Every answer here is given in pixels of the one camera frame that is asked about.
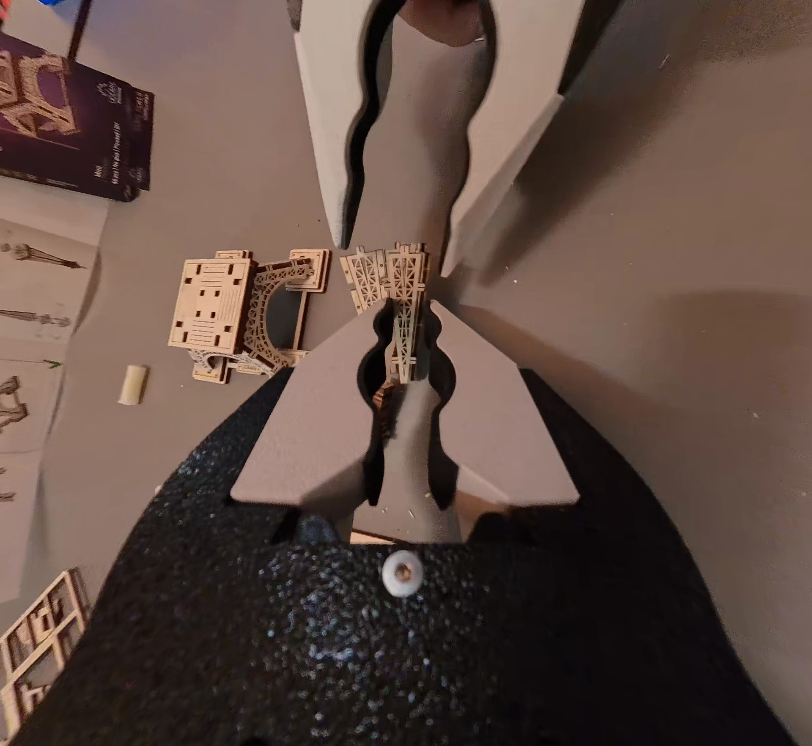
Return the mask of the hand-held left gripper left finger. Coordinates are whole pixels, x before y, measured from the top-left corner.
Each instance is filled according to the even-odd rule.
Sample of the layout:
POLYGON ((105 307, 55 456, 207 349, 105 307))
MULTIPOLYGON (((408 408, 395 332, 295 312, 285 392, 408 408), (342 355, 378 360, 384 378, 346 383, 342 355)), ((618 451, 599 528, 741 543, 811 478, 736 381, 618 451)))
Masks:
POLYGON ((232 486, 237 502, 299 508, 375 505, 384 476, 381 413, 391 300, 382 299, 293 369, 232 486))

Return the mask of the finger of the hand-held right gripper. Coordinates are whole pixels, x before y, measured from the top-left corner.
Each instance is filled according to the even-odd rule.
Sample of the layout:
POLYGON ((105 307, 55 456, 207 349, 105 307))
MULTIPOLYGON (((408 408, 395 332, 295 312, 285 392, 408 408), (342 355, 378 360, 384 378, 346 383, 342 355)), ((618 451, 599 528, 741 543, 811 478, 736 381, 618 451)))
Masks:
POLYGON ((561 106, 585 1, 482 0, 491 74, 466 132, 468 172, 449 214, 442 277, 474 251, 561 106))
POLYGON ((391 24, 405 0, 301 0, 294 35, 326 223, 346 249, 365 182, 363 153, 387 90, 391 24))

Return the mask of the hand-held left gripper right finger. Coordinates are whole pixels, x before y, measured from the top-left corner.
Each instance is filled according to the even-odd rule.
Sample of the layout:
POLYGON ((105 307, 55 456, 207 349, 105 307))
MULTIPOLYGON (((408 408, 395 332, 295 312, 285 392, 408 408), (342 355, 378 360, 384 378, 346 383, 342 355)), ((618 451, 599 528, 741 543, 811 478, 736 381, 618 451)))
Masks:
POLYGON ((433 499, 459 527, 580 494, 516 363, 438 301, 426 312, 433 499))

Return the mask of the wooden tower spire assembly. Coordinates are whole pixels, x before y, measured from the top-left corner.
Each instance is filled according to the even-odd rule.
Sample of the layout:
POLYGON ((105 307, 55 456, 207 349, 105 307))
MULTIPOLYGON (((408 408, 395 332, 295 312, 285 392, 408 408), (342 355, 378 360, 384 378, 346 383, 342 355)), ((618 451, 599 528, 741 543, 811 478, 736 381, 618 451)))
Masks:
POLYGON ((431 256, 425 244, 396 243, 385 253, 387 292, 395 305, 391 348, 387 351, 387 376, 373 396, 381 419, 381 440, 394 434, 398 394, 413 379, 417 367, 417 345, 425 283, 431 256))

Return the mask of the grey desk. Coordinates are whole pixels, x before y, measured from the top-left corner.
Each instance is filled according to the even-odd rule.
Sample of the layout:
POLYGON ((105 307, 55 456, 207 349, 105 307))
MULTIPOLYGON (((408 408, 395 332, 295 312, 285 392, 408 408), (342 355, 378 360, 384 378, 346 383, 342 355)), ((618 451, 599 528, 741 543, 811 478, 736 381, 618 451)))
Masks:
MULTIPOLYGON (((167 346, 180 266, 328 246, 286 0, 93 0, 77 58, 156 95, 151 192, 2 179, 100 251, 10 625, 104 580, 155 488, 262 380, 167 346), (128 365, 140 405, 118 404, 128 365)), ((810 0, 624 0, 491 225, 433 297, 533 368, 685 538, 747 670, 810 744, 810 0)))

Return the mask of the wooden tower base model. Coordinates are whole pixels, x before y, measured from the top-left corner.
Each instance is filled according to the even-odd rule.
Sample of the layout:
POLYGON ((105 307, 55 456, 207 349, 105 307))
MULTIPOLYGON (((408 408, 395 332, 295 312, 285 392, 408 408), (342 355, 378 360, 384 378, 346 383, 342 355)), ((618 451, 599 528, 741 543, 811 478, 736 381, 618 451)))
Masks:
POLYGON ((169 346, 192 358, 192 376, 228 384, 232 373, 272 377, 307 355, 301 345, 310 294, 326 290, 329 250, 294 249, 258 263, 249 251, 187 260, 169 346))

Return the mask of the small pale wax stick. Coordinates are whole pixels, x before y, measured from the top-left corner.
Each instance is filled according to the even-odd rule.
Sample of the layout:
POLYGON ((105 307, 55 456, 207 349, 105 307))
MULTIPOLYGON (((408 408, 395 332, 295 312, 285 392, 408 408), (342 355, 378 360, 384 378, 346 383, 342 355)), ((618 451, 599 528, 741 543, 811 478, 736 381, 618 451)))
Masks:
POLYGON ((149 368, 144 365, 128 365, 118 396, 118 404, 123 406, 140 405, 145 393, 149 368))

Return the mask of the dark purple model kit box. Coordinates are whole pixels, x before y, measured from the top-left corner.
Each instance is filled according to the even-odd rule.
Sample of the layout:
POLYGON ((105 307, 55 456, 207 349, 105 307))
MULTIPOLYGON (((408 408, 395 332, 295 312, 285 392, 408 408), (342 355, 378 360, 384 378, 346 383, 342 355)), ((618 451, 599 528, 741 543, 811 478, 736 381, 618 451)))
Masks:
POLYGON ((150 188, 154 94, 1 34, 1 174, 128 203, 150 188))

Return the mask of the wooden part sheet square frames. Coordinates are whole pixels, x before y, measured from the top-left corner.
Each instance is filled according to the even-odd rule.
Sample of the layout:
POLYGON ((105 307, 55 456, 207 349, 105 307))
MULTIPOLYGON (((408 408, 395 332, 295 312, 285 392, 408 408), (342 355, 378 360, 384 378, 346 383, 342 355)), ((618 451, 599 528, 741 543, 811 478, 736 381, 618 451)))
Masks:
POLYGON ((85 633, 89 608, 79 570, 65 570, 2 634, 2 745, 10 744, 63 672, 85 633))

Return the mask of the assembly diagram instruction sheet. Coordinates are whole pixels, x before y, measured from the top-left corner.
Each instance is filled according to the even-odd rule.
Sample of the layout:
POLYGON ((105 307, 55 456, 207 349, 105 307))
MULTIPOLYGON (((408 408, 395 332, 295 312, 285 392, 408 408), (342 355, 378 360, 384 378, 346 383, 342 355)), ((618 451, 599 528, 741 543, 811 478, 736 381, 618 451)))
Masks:
POLYGON ((96 247, 2 219, 1 601, 16 599, 63 363, 96 247))

